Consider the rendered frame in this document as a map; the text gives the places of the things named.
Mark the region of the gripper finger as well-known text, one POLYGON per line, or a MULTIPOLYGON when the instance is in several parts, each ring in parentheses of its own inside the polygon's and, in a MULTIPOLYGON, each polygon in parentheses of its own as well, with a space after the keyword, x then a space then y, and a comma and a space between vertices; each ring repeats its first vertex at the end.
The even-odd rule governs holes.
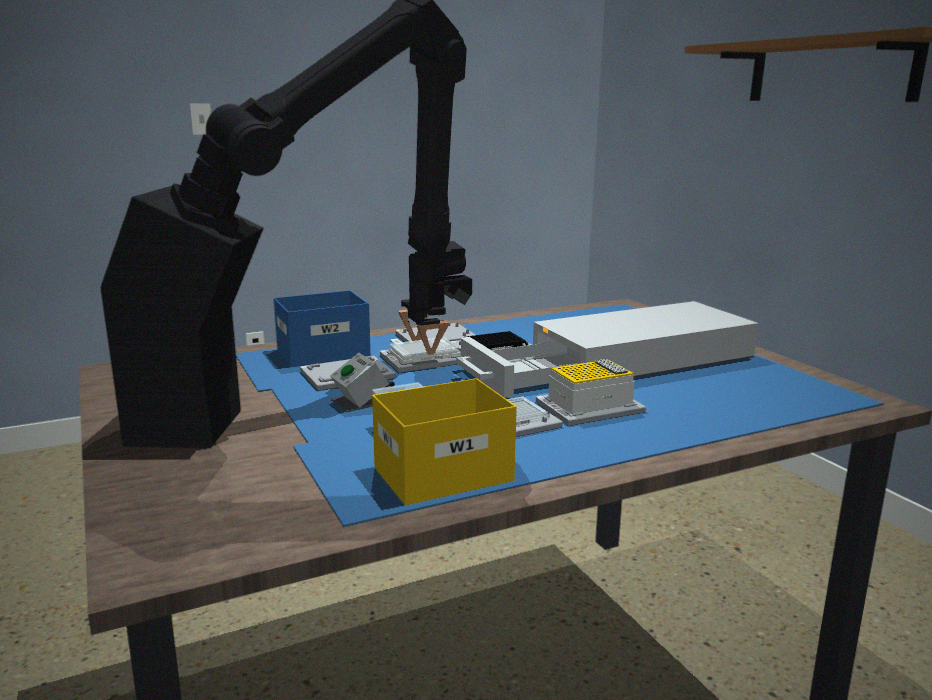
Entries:
POLYGON ((438 347, 438 345, 439 345, 439 342, 440 342, 441 338, 443 337, 445 331, 447 330, 447 328, 448 328, 448 326, 449 326, 449 321, 447 321, 447 320, 441 320, 440 323, 437 323, 437 324, 429 324, 429 325, 418 325, 418 324, 416 324, 416 326, 417 326, 417 329, 418 329, 419 334, 420 334, 420 336, 421 336, 421 339, 422 339, 422 341, 423 341, 424 347, 425 347, 425 349, 426 349, 426 351, 427 351, 427 354, 428 354, 428 355, 435 354, 436 349, 437 349, 437 347, 438 347), (432 348, 431 348, 430 345, 429 345, 428 338, 427 338, 427 335, 426 335, 426 331, 429 330, 429 329, 439 329, 439 330, 438 330, 438 333, 437 333, 437 335, 436 335, 435 341, 434 341, 434 343, 433 343, 432 348))
POLYGON ((413 332, 413 330, 412 330, 412 328, 411 328, 411 325, 410 325, 410 323, 409 323, 409 321, 408 321, 408 310, 407 310, 407 309, 405 309, 405 310, 399 310, 398 313, 399 313, 399 315, 400 315, 400 317, 401 317, 401 319, 402 319, 402 321, 403 321, 403 323, 404 323, 404 325, 405 325, 405 327, 406 327, 406 329, 407 329, 407 331, 408 331, 408 333, 409 333, 409 335, 410 335, 410 337, 411 337, 411 340, 412 340, 412 341, 421 340, 421 336, 420 336, 420 334, 419 334, 419 331, 417 332, 417 336, 414 335, 414 332, 413 332))

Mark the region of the blue bench mat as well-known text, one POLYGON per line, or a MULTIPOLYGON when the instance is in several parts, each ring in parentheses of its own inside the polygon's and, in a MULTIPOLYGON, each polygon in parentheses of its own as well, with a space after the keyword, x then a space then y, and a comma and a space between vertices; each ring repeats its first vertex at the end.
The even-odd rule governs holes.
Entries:
POLYGON ((405 506, 374 468, 373 407, 345 412, 277 348, 236 357, 307 441, 293 447, 343 527, 884 405, 756 354, 635 377, 645 413, 516 437, 515 481, 405 506))

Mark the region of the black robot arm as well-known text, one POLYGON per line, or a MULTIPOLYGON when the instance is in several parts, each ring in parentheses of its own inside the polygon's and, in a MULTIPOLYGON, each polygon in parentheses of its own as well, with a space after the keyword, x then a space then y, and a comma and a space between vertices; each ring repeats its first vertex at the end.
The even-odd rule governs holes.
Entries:
POLYGON ((241 172, 261 176, 272 171, 305 123, 410 47, 418 81, 418 121, 408 244, 418 252, 409 255, 409 279, 436 279, 428 284, 428 308, 444 306, 444 294, 465 305, 472 295, 472 278, 450 276, 465 270, 466 250, 450 241, 448 205, 453 95, 455 83, 465 79, 463 42, 433 0, 396 0, 277 90, 240 106, 216 108, 207 120, 192 173, 171 188, 180 216, 236 234, 241 172))

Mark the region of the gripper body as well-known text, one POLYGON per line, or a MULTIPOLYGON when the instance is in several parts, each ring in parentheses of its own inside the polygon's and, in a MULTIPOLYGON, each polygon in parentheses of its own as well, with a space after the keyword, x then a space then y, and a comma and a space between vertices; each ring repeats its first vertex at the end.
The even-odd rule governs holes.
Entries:
POLYGON ((424 282, 409 279, 409 299, 401 300, 401 307, 405 306, 407 308, 408 318, 418 325, 440 323, 440 320, 437 318, 425 319, 427 314, 430 316, 446 314, 446 308, 444 306, 428 308, 428 284, 435 282, 436 279, 424 282))

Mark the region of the blue open-top bin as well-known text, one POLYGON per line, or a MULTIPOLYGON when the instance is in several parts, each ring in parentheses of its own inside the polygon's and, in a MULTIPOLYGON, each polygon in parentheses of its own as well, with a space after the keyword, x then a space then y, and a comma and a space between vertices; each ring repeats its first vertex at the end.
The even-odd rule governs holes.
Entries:
POLYGON ((371 356, 369 303, 351 290, 277 297, 274 312, 277 350, 291 367, 371 356))

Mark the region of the yellow open-top bin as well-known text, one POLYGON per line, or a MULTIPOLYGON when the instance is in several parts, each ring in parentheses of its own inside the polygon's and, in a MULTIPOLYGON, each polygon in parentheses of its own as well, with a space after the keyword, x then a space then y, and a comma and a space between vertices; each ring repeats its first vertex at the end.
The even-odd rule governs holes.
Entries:
POLYGON ((374 468, 405 506, 515 481, 517 406, 479 379, 375 394, 372 407, 374 468))

